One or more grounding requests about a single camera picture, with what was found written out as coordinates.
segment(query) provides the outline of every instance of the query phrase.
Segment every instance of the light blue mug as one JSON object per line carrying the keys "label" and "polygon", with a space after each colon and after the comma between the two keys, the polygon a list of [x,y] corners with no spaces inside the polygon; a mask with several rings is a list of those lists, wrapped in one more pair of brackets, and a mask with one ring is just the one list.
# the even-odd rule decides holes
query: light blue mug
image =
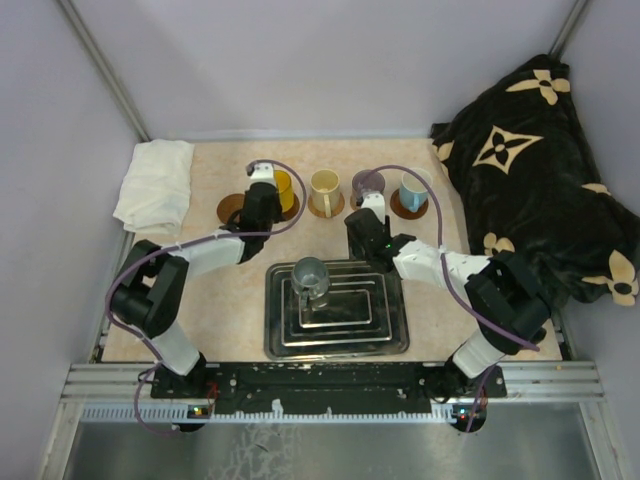
{"label": "light blue mug", "polygon": [[[411,168],[419,177],[426,180],[429,186],[433,185],[433,179],[431,174],[424,168]],[[415,178],[408,172],[402,175],[402,185],[400,185],[400,203],[404,208],[411,213],[416,213],[424,202],[429,198],[429,192],[424,188],[424,185],[420,183],[420,180]]]}

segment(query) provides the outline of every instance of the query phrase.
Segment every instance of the white towel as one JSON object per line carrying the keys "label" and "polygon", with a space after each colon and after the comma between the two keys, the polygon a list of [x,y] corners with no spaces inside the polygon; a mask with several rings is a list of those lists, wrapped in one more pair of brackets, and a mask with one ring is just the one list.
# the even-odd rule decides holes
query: white towel
{"label": "white towel", "polygon": [[113,216],[137,233],[178,235],[189,209],[194,145],[153,140],[133,150]]}

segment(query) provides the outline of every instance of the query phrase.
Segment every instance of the metal base plate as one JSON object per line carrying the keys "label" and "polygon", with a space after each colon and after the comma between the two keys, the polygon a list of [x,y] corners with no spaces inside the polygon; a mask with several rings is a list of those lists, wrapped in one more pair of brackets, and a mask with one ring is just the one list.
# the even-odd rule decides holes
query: metal base plate
{"label": "metal base plate", "polygon": [[265,352],[271,359],[317,360],[392,355],[409,347],[400,278],[366,262],[325,262],[331,287],[308,308],[291,285],[294,263],[266,276]]}

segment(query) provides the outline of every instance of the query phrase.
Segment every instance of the white wall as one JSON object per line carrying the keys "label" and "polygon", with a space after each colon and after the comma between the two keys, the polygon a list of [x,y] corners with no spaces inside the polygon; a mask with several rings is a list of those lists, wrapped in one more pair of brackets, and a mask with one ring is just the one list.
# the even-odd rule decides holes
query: white wall
{"label": "white wall", "polygon": [[[640,214],[640,3],[593,2],[565,54],[571,88],[604,184]],[[640,478],[640,306],[611,297],[567,309],[579,352],[593,358]]]}
{"label": "white wall", "polygon": [[35,476],[86,360],[134,145],[50,0],[0,4],[0,478]]}
{"label": "white wall", "polygon": [[194,140],[424,134],[548,51],[573,0],[75,3],[151,135]]}

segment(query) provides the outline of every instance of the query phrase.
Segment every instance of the mug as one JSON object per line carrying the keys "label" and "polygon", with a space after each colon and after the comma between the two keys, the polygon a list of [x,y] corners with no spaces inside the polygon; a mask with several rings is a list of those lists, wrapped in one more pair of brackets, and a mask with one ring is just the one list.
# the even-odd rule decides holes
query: mug
{"label": "mug", "polygon": [[[431,174],[424,168],[412,168],[411,170],[426,180],[429,186],[433,185]],[[402,175],[402,185],[400,185],[399,196],[402,206],[410,212],[416,213],[420,207],[424,205],[424,202],[427,201],[429,193],[417,178],[409,172],[405,172],[404,175]]]}
{"label": "mug", "polygon": [[375,191],[384,193],[386,182],[380,172],[369,174],[371,170],[361,170],[353,176],[351,180],[351,202],[356,204],[358,197],[362,196],[362,192]]}
{"label": "mug", "polygon": [[305,308],[309,301],[322,297],[329,290],[329,270],[322,260],[305,257],[293,266],[291,284],[300,297],[300,306]]}
{"label": "mug", "polygon": [[293,208],[293,185],[291,184],[291,177],[287,172],[283,172],[282,170],[276,170],[273,172],[273,176],[276,179],[276,186],[278,187],[282,213],[288,212]]}
{"label": "mug", "polygon": [[340,177],[333,170],[318,170],[311,177],[311,201],[327,218],[340,203]]}

